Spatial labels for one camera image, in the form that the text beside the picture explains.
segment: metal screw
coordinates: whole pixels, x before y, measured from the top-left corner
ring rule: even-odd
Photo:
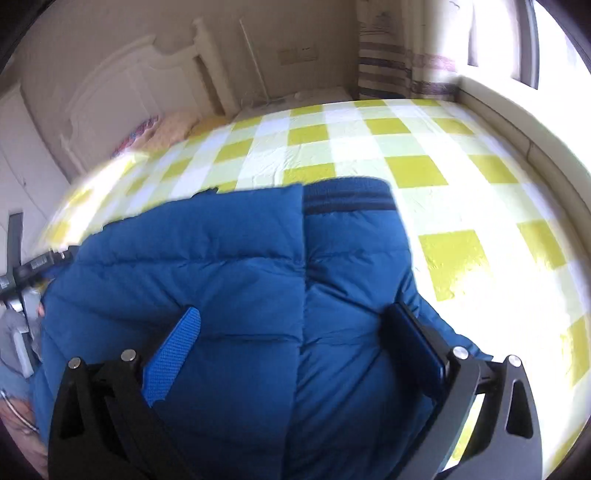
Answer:
[[[82,360],[80,360],[80,357],[75,356],[74,358],[72,358],[68,362],[68,367],[70,367],[72,370],[75,370],[76,368],[78,368],[80,366],[81,363],[82,363]]]
[[[509,363],[514,367],[519,368],[521,366],[521,358],[517,355],[509,355]]]
[[[453,356],[456,358],[459,358],[460,360],[465,360],[470,355],[468,353],[468,350],[466,350],[462,346],[455,346],[452,351],[453,351]]]
[[[133,360],[135,360],[135,350],[131,348],[123,350],[123,353],[121,354],[121,359],[124,362],[132,362]]]

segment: metal rod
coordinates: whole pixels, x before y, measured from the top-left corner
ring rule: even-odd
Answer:
[[[267,101],[267,103],[270,103],[271,98],[269,97],[269,92],[267,92],[267,86],[265,85],[265,79],[262,76],[261,68],[259,67],[259,64],[256,60],[254,48],[252,48],[252,43],[250,41],[250,38],[248,38],[248,33],[246,33],[246,27],[244,26],[244,23],[242,22],[242,18],[238,21],[240,23],[240,27],[242,28],[242,33],[244,34],[244,39],[246,40],[246,45],[248,46],[248,51],[251,54],[252,62],[255,65],[256,74],[259,77],[259,82],[261,83],[261,88],[262,88],[263,94],[265,95],[265,100]]]
[[[39,428],[35,427],[30,421],[23,417],[16,408],[14,408],[14,405],[12,405],[12,402],[10,401],[4,390],[0,390],[0,395],[6,402],[6,405],[8,405],[8,408],[10,408],[10,411],[15,414],[16,418],[18,418],[25,427],[29,428],[30,430],[36,433],[39,433]]]

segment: wall outlet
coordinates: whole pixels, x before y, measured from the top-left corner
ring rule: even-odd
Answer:
[[[297,49],[298,61],[318,60],[318,48],[315,43],[299,46]]]
[[[318,60],[318,48],[315,43],[294,48],[281,48],[277,50],[277,57],[280,65]]]

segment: headboard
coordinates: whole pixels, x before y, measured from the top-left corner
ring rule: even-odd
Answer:
[[[72,133],[60,140],[80,174],[107,160],[127,134],[154,115],[190,110],[199,118],[233,118],[238,113],[203,19],[193,25],[191,46],[164,55],[154,47],[154,35],[140,38],[101,62],[78,87],[66,108]]]

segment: beige wall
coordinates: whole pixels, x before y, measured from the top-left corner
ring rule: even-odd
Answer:
[[[19,79],[51,153],[72,178],[61,148],[64,109],[79,83],[108,55],[147,34],[165,53],[191,43],[191,21],[203,17],[244,105],[262,96],[238,19],[251,35],[269,94],[356,83],[357,23],[353,0],[57,0],[18,46],[10,80]],[[316,43],[317,61],[280,66],[279,48]],[[0,86],[9,83],[5,78]]]

